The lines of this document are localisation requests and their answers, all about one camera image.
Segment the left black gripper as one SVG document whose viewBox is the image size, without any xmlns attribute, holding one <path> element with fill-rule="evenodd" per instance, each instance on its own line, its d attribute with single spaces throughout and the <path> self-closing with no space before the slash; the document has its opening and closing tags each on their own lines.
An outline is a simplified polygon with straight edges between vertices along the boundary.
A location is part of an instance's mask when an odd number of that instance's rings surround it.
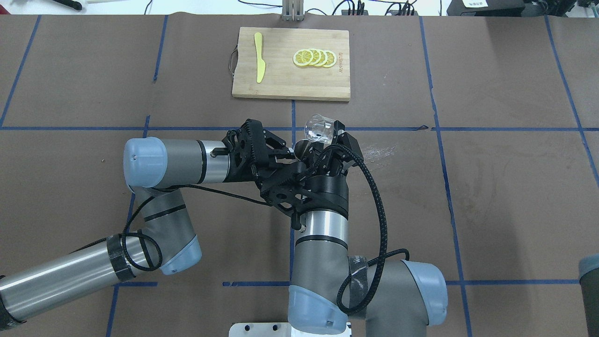
<svg viewBox="0 0 599 337">
<path fill-rule="evenodd" d="M 262 182 L 275 170 L 296 160 L 293 150 L 287 147 L 286 141 L 278 136 L 263 137 L 263 140 L 257 141 L 254 145 L 257 175 L 253 182 L 258 186 L 261 186 Z"/>
</svg>

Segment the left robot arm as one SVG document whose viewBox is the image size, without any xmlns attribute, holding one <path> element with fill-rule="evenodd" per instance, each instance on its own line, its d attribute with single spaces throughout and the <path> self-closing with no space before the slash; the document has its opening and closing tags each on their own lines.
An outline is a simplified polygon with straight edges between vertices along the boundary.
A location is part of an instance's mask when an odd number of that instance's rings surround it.
<svg viewBox="0 0 599 337">
<path fill-rule="evenodd" d="M 121 233 L 62 258 L 1 277 L 1 329 L 144 272 L 172 275 L 201 260 L 202 252 L 182 188 L 206 183 L 259 181 L 293 160 L 292 149 L 270 132 L 221 141 L 134 138 L 124 148 L 126 185 L 139 203 Z"/>
</svg>

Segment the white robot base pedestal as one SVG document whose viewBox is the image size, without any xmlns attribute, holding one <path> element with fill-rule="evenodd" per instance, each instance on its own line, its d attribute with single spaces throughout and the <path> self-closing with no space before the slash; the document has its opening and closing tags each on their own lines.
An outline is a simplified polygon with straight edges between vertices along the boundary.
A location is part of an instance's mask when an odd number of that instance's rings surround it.
<svg viewBox="0 0 599 337">
<path fill-rule="evenodd" d="M 314 334 L 300 331 L 288 322 L 240 322 L 231 326 L 229 337 L 352 337 L 351 323 L 340 334 Z"/>
</svg>

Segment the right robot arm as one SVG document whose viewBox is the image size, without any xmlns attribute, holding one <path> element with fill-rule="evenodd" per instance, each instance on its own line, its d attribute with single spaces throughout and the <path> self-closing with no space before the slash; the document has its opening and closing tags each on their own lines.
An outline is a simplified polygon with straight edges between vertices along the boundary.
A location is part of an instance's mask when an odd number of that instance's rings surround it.
<svg viewBox="0 0 599 337">
<path fill-rule="evenodd" d="M 445 322 L 448 291 L 440 269 L 413 262 L 405 248 L 389 251 L 388 222 L 379 188 L 357 140 L 349 133 L 306 133 L 295 147 L 307 165 L 302 233 L 294 248 L 287 321 L 295 330 L 339 335 L 351 318 L 365 320 L 368 337 L 424 337 Z M 374 200 L 380 230 L 373 258 L 349 254 L 347 171 L 362 171 Z"/>
</svg>

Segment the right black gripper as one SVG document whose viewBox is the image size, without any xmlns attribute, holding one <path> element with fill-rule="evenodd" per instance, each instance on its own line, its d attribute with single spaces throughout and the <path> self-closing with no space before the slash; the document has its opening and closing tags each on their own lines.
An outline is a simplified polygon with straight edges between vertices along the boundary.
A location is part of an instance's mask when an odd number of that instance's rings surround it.
<svg viewBox="0 0 599 337">
<path fill-rule="evenodd" d="M 346 182 L 347 167 L 356 167 L 364 162 L 358 140 L 344 132 L 338 135 L 336 145 L 341 155 L 333 155 L 334 144 L 324 148 L 311 166 L 311 175 L 304 189 L 312 194 L 304 201 L 304 211 L 333 211 L 342 216 L 349 215 L 349 187 Z"/>
</svg>

